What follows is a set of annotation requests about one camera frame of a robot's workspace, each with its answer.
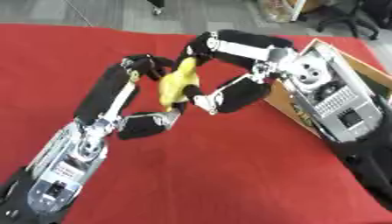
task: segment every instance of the robotic hand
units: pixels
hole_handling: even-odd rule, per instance
[[[211,115],[235,112],[267,96],[271,83],[278,78],[278,73],[274,71],[296,55],[292,43],[287,39],[232,30],[205,32],[188,43],[178,57],[175,69],[189,58],[195,60],[195,66],[218,59],[245,68],[248,72],[226,81],[211,94],[203,94],[199,85],[189,83],[167,88],[168,91],[161,91],[161,103],[173,102],[176,98],[174,95],[179,97],[184,94],[192,104]],[[168,75],[161,82],[167,82],[172,75],[176,74]]]
[[[203,94],[195,67],[211,59],[248,73]],[[185,95],[211,115],[234,112],[263,98],[278,79],[341,163],[392,211],[392,108],[331,45],[315,40],[296,52],[281,38],[205,32],[188,43],[174,68],[179,75],[168,74],[159,84],[161,103],[169,105]],[[190,78],[198,81],[191,83]]]
[[[163,113],[122,117],[136,96],[137,81],[147,75],[158,81],[172,61],[134,55],[110,67],[60,129],[27,166],[0,187],[0,223],[61,223],[83,186],[108,153],[106,136],[119,130],[121,139],[147,137],[170,128],[180,108]]]

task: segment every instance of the yellow rubber toy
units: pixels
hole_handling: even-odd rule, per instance
[[[187,102],[183,89],[187,85],[200,85],[196,74],[196,59],[184,59],[177,71],[167,74],[159,82],[159,102],[166,111],[172,110],[174,102]]]

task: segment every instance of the gray floor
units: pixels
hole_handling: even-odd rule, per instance
[[[328,13],[312,13],[307,22],[273,24],[263,19],[252,0],[166,2],[164,14],[153,17],[151,5],[144,0],[0,0],[0,23],[103,26],[153,33],[198,34],[227,28],[261,34],[351,35],[344,25],[316,32],[314,27],[320,19],[328,18]],[[369,41],[365,36],[363,39],[392,74],[392,31],[381,30],[377,41]]]

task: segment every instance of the red tablecloth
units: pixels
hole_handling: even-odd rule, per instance
[[[175,58],[191,36],[99,28],[1,24],[0,181],[27,164],[64,124],[96,78],[133,53]],[[311,37],[286,36],[298,47]],[[379,67],[353,38],[322,38]],[[212,90],[241,69],[199,70]],[[143,80],[132,111],[159,110]],[[190,107],[170,132],[120,142],[93,176],[66,223],[392,223],[313,135],[266,103],[232,115]]]

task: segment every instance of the cable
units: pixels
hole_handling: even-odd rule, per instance
[[[68,0],[62,0],[63,2],[66,2],[69,6],[71,6],[71,8],[73,8],[76,13],[81,17],[81,19],[83,19],[88,26],[93,27],[93,25],[90,23],[90,21],[88,21],[88,19]]]

